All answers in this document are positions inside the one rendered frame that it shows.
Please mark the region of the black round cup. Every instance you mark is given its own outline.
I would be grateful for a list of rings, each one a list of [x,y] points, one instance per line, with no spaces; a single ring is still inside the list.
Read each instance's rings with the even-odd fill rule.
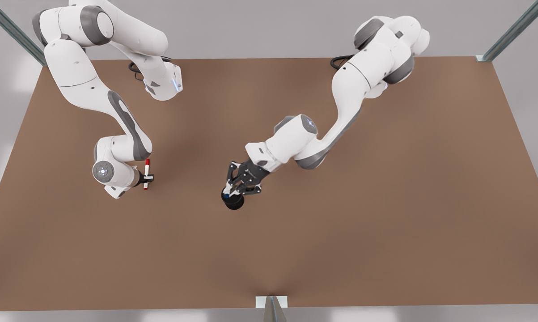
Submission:
[[[226,207],[230,210],[238,210],[244,205],[244,196],[241,194],[235,194],[229,196],[228,194],[221,193],[220,197]]]

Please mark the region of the silver frame post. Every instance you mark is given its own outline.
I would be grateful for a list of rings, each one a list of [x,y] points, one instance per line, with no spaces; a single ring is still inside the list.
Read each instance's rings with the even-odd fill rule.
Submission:
[[[478,62],[492,62],[537,18],[538,0],[535,0],[520,18],[483,55],[475,56],[476,60]]]
[[[19,45],[21,45],[36,61],[46,66],[44,52],[20,29],[0,8],[0,27],[2,27]]]
[[[287,296],[256,296],[256,308],[263,309],[263,322],[287,322],[283,312],[287,307]]]

